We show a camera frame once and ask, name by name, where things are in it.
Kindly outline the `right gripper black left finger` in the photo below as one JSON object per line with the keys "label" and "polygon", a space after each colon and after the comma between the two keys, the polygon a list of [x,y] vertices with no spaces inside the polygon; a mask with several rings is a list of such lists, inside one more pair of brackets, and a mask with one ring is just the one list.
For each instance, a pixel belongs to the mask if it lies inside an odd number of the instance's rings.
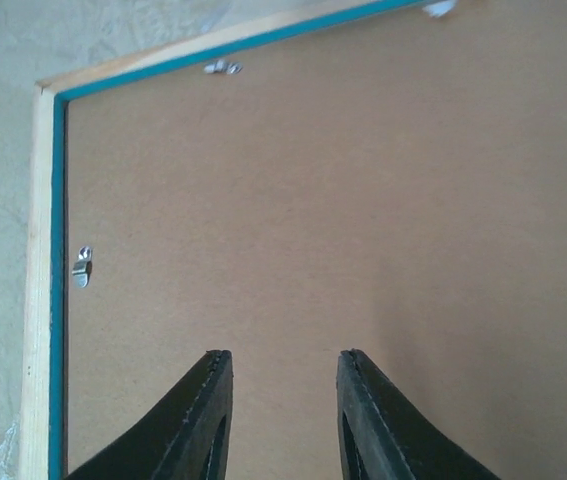
{"label": "right gripper black left finger", "polygon": [[208,351],[144,417],[68,477],[224,479],[232,407],[232,354]]}

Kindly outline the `brown cardboard backing board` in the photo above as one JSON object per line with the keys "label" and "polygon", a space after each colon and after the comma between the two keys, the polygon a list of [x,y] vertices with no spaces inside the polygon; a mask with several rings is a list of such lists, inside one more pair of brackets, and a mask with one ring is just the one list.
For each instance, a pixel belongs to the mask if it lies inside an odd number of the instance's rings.
{"label": "brown cardboard backing board", "polygon": [[357,348],[495,474],[567,479],[567,1],[236,58],[69,105],[69,468],[227,349],[229,477],[338,478]]}

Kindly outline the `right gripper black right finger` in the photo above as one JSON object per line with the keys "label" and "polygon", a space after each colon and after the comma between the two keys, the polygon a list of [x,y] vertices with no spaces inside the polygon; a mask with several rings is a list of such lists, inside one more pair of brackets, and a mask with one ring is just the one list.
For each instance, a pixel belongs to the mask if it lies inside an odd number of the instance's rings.
{"label": "right gripper black right finger", "polygon": [[365,354],[340,353],[337,408],[345,479],[494,479],[439,431]]}

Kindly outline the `wooden picture frame with glass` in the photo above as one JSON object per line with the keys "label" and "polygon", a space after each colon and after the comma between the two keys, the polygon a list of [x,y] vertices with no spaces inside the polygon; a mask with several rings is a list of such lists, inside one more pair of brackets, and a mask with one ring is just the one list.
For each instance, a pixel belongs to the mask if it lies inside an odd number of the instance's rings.
{"label": "wooden picture frame with glass", "polygon": [[20,479],[60,479],[66,466],[66,114],[70,102],[307,32],[411,7],[325,1],[40,80],[33,95],[24,302]]}

